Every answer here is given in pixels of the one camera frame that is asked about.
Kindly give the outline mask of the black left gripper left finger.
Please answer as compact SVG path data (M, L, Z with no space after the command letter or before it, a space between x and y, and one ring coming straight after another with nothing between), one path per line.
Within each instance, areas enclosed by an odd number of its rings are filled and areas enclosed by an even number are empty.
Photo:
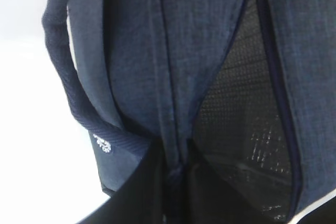
M169 170L162 144L152 143L124 185L81 223L181 223L181 167Z

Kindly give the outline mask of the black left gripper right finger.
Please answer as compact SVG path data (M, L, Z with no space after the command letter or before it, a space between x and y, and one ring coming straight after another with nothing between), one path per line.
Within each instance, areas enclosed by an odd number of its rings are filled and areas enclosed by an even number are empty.
M277 178L257 167L204 155L188 142L190 223L277 223Z

